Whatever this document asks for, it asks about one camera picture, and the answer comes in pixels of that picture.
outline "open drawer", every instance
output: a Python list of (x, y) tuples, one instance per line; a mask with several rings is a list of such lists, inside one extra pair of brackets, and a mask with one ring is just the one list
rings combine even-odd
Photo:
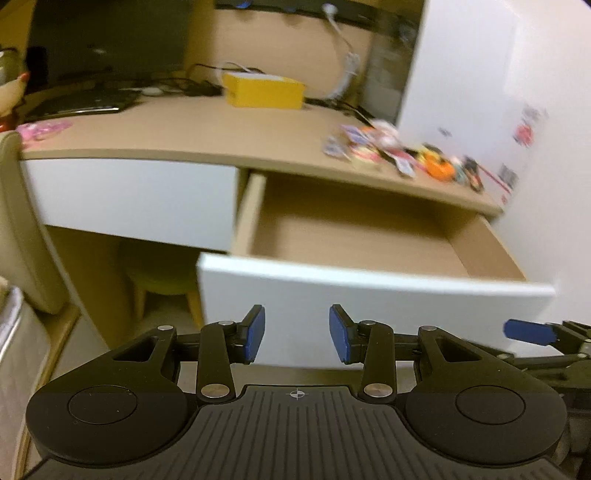
[(341, 367), (333, 303), (399, 333), (437, 325), (507, 348), (503, 322), (535, 319), (554, 296), (526, 280), (477, 213), (278, 174), (251, 174), (231, 255), (202, 255), (199, 273), (206, 321), (264, 305), (257, 362), (290, 367)]

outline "pink object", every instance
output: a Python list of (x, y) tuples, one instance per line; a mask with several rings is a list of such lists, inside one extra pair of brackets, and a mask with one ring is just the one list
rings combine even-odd
[(40, 142), (46, 138), (53, 137), (71, 126), (72, 122), (68, 120), (45, 120), (43, 122), (19, 125), (17, 132), (21, 134), (23, 146), (27, 148), (33, 142)]
[(517, 127), (513, 138), (522, 147), (531, 147), (534, 143), (534, 129), (523, 123)]

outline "cable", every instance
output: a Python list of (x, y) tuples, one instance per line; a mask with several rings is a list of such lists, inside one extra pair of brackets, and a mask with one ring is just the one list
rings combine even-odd
[(343, 31), (340, 29), (339, 24), (335, 20), (335, 15), (339, 10), (333, 4), (323, 4), (322, 11), (326, 15), (326, 19), (329, 21), (330, 25), (335, 29), (339, 37), (343, 39), (349, 49), (345, 57), (345, 72), (335, 89), (326, 96), (328, 100), (340, 100), (349, 89), (349, 86), (353, 81), (353, 77), (357, 75), (357, 72), (361, 66), (361, 58), (355, 53), (353, 50), (353, 45), (351, 45), (349, 40), (345, 38)]
[[(161, 77), (151, 79), (149, 82), (146, 80), (137, 80), (137, 79), (129, 79), (129, 82), (134, 82), (136, 85), (137, 83), (145, 84), (148, 83), (149, 85), (166, 85), (167, 87), (173, 87), (180, 90), (186, 96), (219, 96), (222, 94), (222, 88), (219, 85), (215, 85), (207, 80), (202, 82), (196, 82), (195, 80), (184, 78), (184, 77)], [(141, 91), (142, 86), (134, 86), (127, 89), (122, 90), (136, 90)], [(171, 94), (175, 92), (166, 91), (164, 90), (165, 94)]]
[[(215, 67), (213, 65), (207, 65), (206, 63), (192, 63), (191, 65), (189, 65), (187, 67), (187, 69), (185, 70), (185, 77), (186, 78), (191, 78), (191, 75), (193, 74), (193, 71), (195, 70), (196, 67), (203, 67), (205, 69), (211, 69), (211, 70), (217, 70), (218, 67)], [(248, 67), (249, 70), (251, 70), (252, 72), (257, 72), (257, 73), (265, 73), (263, 72), (261, 69), (257, 69), (255, 67)], [(237, 68), (227, 68), (224, 67), (221, 70), (224, 70), (226, 72), (236, 72), (236, 71), (241, 71), (241, 69), (237, 69)]]
[(224, 65), (226, 65), (228, 63), (230, 65), (235, 65), (236, 67), (240, 67), (244, 72), (252, 73), (251, 69), (246, 68), (244, 65), (240, 65), (239, 63), (236, 63), (235, 61), (230, 61), (230, 60), (221, 61), (216, 68), (216, 78), (222, 87), (223, 87), (222, 71), (223, 71)]
[(344, 102), (342, 100), (333, 100), (333, 99), (326, 99), (326, 98), (305, 98), (304, 101), (308, 105), (321, 106), (324, 108), (330, 108), (332, 110), (337, 110), (337, 111), (343, 110), (343, 107), (348, 108), (349, 110), (352, 110), (355, 112), (358, 120), (363, 122), (368, 127), (371, 126), (371, 120), (367, 116), (365, 116), (363, 113), (361, 113), (361, 111), (358, 108), (356, 108), (353, 105), (351, 105), (350, 103)]

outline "wooden desk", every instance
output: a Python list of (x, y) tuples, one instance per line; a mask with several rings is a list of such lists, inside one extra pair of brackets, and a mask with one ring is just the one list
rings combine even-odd
[(423, 172), (403, 179), (393, 166), (360, 171), (322, 153), (340, 124), (357, 124), (330, 109), (241, 109), (222, 98), (167, 97), (142, 100), (113, 115), (78, 116), (58, 136), (27, 149), (38, 158), (135, 158), (210, 163), (276, 171), (437, 200), (489, 216), (502, 212), (486, 193), (441, 183)]
[(501, 209), (487, 195), (326, 157), (326, 137), (355, 122), (342, 113), (156, 98), (72, 121), (26, 150), (22, 167), (58, 260), (111, 347), (137, 330), (120, 237), (208, 249), (198, 263), (205, 322), (263, 304), (257, 361), (267, 365), (341, 368), (333, 303), (399, 332), (434, 323), (506, 348), (502, 322), (535, 319), (554, 295), (496, 238), (482, 214)]

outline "green stool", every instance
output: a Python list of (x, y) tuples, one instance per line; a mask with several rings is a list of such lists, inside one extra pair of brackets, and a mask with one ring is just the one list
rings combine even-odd
[(185, 295), (198, 329), (203, 327), (201, 298), (197, 288), (196, 264), (200, 251), (181, 245), (124, 239), (119, 260), (134, 284), (134, 312), (144, 317), (146, 292)]

